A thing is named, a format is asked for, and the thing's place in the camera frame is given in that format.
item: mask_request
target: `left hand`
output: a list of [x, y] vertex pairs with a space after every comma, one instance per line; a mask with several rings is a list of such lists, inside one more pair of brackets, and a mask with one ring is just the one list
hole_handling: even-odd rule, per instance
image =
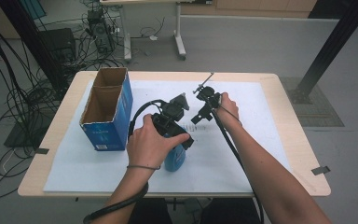
[[144, 126], [135, 130], [127, 144], [130, 165], [142, 165], [157, 168], [167, 157], [171, 149], [190, 137], [181, 133], [174, 137], [161, 136], [152, 121], [151, 115], [144, 116]]

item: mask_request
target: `blue box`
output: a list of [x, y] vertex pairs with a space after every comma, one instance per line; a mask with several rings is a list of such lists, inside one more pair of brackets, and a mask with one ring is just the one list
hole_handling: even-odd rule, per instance
[[132, 92], [127, 68], [101, 68], [80, 119], [98, 151], [124, 150], [130, 125]]

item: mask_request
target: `right hand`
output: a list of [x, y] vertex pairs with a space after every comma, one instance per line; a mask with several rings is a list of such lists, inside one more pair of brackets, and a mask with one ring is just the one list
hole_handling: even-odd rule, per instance
[[217, 116], [222, 121], [225, 128], [229, 131], [233, 126], [241, 125], [239, 122], [239, 118], [240, 118], [239, 109], [235, 101], [232, 101], [228, 97], [227, 92], [223, 92], [221, 97], [222, 97], [222, 103], [221, 106], [217, 108], [216, 113]]
[[144, 126], [136, 129], [129, 138], [127, 152], [130, 165], [159, 167], [170, 150], [185, 142], [190, 137], [188, 133], [181, 133], [174, 137], [161, 136], [152, 121], [152, 116], [144, 116]]

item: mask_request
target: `white desk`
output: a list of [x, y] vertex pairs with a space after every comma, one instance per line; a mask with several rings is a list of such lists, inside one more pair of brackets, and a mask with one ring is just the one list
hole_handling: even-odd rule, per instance
[[183, 44], [182, 37], [180, 35], [180, 14], [181, 14], [181, 4], [180, 2], [191, 2], [192, 0], [100, 0], [102, 5], [105, 6], [115, 6], [118, 8], [121, 26], [124, 34], [124, 60], [129, 62], [132, 58], [131, 56], [131, 36], [127, 30], [127, 18], [126, 18], [126, 5], [141, 5], [141, 4], [153, 4], [153, 3], [167, 3], [175, 4], [175, 17], [176, 17], [176, 30], [174, 30], [173, 35], [175, 37], [176, 46], [179, 51], [179, 55], [183, 60], [186, 59], [185, 46]]
[[[64, 138], [72, 117], [82, 99], [82, 96], [97, 72], [87, 71], [78, 73], [66, 93], [60, 109], [52, 121], [40, 147], [48, 148], [46, 155], [36, 154], [34, 160], [19, 187], [22, 196], [108, 196], [110, 192], [73, 193], [73, 192], [45, 192], [48, 175], [52, 168], [57, 149]], [[130, 80], [186, 80], [201, 83], [208, 73], [179, 73], [179, 72], [129, 72]], [[292, 174], [312, 196], [326, 196], [330, 188], [324, 175], [314, 175], [312, 169], [319, 167], [315, 155], [310, 147], [306, 135], [298, 122], [296, 114], [284, 92], [282, 84], [273, 74], [245, 74], [245, 73], [216, 73], [213, 81], [223, 82], [257, 82], [260, 83], [267, 99], [268, 107], [275, 121], [276, 129], [282, 141]], [[243, 194], [222, 194], [220, 192], [201, 193], [200, 195], [177, 192], [175, 194], [148, 194], [148, 196], [249, 196]]]

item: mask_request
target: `black tape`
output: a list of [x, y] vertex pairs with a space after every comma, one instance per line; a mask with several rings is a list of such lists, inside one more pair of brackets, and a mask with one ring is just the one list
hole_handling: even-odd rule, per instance
[[46, 154], [48, 154], [48, 149], [47, 149], [47, 148], [39, 147], [34, 153], [46, 155]]
[[328, 168], [328, 166], [321, 166], [313, 169], [312, 172], [314, 175], [325, 174], [330, 172], [330, 168]]

